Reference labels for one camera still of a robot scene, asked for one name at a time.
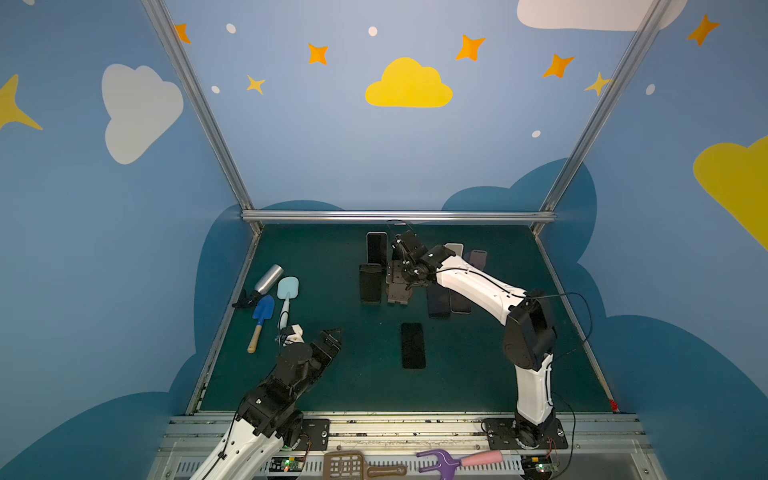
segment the yellow star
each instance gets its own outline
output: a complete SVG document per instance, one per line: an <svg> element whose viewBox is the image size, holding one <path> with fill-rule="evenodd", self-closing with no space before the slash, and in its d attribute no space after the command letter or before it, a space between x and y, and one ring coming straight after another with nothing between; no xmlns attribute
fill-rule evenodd
<svg viewBox="0 0 768 480"><path fill-rule="evenodd" d="M470 37L464 35L464 45L462 46L462 50L458 53L456 60L461 60L462 58L470 58L473 61L477 61L478 48L480 48L480 45L482 45L482 42L484 41L484 38L480 38L479 40L472 40Z"/></svg>
<svg viewBox="0 0 768 480"><path fill-rule="evenodd" d="M560 58L557 55L555 55L552 58L552 66L549 68L549 70L542 75L542 77L548 77L549 75L557 75L560 78L563 78L563 74L565 73L565 67L568 66L569 63L574 59L575 57L570 58Z"/></svg>
<svg viewBox="0 0 768 480"><path fill-rule="evenodd" d="M695 40L696 43L701 46L701 44L704 43L704 39L707 38L707 35L710 34L711 31L713 31L715 28L720 26L719 23L713 23L710 22L710 19L707 18L705 15L701 23L699 24L699 28L694 30L694 33L688 35L688 38L686 40Z"/></svg>
<svg viewBox="0 0 768 480"><path fill-rule="evenodd" d="M326 63L326 50L328 50L328 47L316 47L310 43L310 51L312 52L310 55L310 63L318 61L323 65L328 65Z"/></svg>
<svg viewBox="0 0 768 480"><path fill-rule="evenodd" d="M17 121L18 123L27 125L28 127L42 130L43 127L38 125L26 113L24 113L19 107L16 106L17 87L18 75L14 75L5 83L5 85L3 85L3 88L0 88L0 128L3 128L3 125L9 124L12 121Z"/></svg>
<svg viewBox="0 0 768 480"><path fill-rule="evenodd" d="M609 78L609 79L607 79L607 80L603 80L603 75L602 75L600 72L598 72L598 79L596 80L596 82L595 82L595 83L593 83L592 85L590 85L590 86L586 87L586 88L584 89L584 91L587 91L587 90L594 90L595 92L597 92L597 94L598 94L598 97L599 97L599 96L600 96L600 94L603 92L603 87L604 87L605 85L607 85L609 81L611 81L611 79L610 79L610 78Z"/></svg>
<svg viewBox="0 0 768 480"><path fill-rule="evenodd" d="M258 90L260 94L264 95L264 92L261 91L261 84L265 82L264 80L255 81L250 75L248 75L248 80L250 80L250 85L246 90Z"/></svg>
<svg viewBox="0 0 768 480"><path fill-rule="evenodd" d="M183 23L181 25L174 25L176 27L176 33L179 34L179 40L183 41L184 43L191 44L190 38L187 37L187 24Z"/></svg>

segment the silver cylinder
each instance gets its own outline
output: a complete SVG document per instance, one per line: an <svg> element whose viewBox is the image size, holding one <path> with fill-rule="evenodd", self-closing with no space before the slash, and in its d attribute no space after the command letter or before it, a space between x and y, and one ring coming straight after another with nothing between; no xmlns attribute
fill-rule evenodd
<svg viewBox="0 0 768 480"><path fill-rule="evenodd" d="M261 277L261 280L256 282L256 286L253 289L262 295L266 295L282 276L283 268L280 265L272 265L264 276Z"/></svg>

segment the blue shovel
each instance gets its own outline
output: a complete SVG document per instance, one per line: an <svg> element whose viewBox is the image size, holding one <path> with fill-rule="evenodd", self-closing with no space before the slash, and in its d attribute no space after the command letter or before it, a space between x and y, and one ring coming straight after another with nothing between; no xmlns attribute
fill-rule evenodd
<svg viewBox="0 0 768 480"><path fill-rule="evenodd" d="M248 353L256 352L256 344L259 342L259 335L261 334L261 327L264 326L264 320L272 318L272 312L274 311L275 299L271 295L261 297L259 303L256 304L256 308L253 309L253 318L258 319L259 322L253 331L253 337L250 339Z"/></svg>

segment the pink handle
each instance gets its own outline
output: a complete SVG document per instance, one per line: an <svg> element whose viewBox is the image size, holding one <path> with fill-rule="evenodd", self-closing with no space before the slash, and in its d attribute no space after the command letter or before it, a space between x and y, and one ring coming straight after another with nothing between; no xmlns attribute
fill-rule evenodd
<svg viewBox="0 0 768 480"><path fill-rule="evenodd" d="M502 453L499 450L490 450L488 452L475 453L469 457L462 458L462 467L499 463L502 460L504 460L504 457L502 457Z"/></svg>

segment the yellow cloud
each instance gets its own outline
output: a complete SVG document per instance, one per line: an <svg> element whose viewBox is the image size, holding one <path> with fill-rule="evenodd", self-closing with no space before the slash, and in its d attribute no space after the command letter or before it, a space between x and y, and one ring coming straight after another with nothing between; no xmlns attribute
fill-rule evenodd
<svg viewBox="0 0 768 480"><path fill-rule="evenodd" d="M768 137L751 147L717 144L707 148L694 162L694 175L768 249Z"/></svg>
<svg viewBox="0 0 768 480"><path fill-rule="evenodd" d="M387 65L382 80L366 90L366 100L376 107L436 108L451 98L453 90L442 83L437 70L405 57Z"/></svg>

